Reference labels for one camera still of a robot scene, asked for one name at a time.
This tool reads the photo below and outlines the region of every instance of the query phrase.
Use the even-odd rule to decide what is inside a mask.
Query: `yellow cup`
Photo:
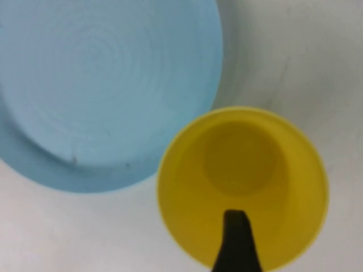
[[[176,136],[159,167],[158,199],[170,234],[209,267],[222,243],[224,211],[244,210],[262,268],[271,270],[314,241],[328,185],[317,151],[296,127],[266,110],[230,107]]]

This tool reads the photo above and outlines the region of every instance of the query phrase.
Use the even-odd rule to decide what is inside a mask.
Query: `light blue bowl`
[[[214,100],[214,0],[0,2],[0,158],[72,192],[152,175]]]

